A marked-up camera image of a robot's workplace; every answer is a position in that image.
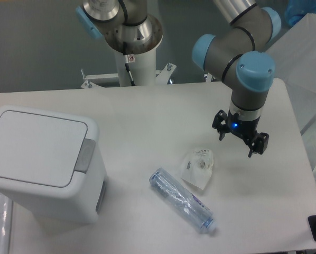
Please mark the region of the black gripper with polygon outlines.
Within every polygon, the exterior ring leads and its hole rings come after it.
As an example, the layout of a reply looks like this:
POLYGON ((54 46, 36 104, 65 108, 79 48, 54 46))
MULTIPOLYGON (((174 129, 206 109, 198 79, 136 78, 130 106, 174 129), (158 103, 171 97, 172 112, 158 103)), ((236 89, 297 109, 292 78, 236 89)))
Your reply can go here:
POLYGON ((227 116, 223 110, 220 110, 214 117, 212 128, 219 133, 220 141, 228 132, 242 139, 250 148, 248 157, 251 158, 253 154, 262 155, 268 146, 269 134, 256 131, 259 119, 260 117, 253 121, 243 121, 235 114, 228 113, 227 116))

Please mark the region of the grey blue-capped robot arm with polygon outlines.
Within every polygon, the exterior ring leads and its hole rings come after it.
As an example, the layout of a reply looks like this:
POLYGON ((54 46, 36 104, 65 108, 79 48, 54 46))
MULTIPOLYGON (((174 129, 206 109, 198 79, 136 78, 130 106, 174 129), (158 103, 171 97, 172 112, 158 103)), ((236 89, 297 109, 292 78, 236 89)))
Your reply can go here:
MULTIPOLYGON (((232 91, 228 112, 219 111, 212 127, 223 139, 242 139, 250 154, 263 154, 269 135, 257 125, 273 83, 275 62, 262 48, 280 31, 281 19, 255 1, 216 1, 230 31, 221 37, 201 36, 192 60, 232 91)), ((147 11, 147 1, 84 1, 76 16, 94 39, 104 38, 114 51, 121 86, 156 84, 156 48, 162 41, 160 22, 147 11)))

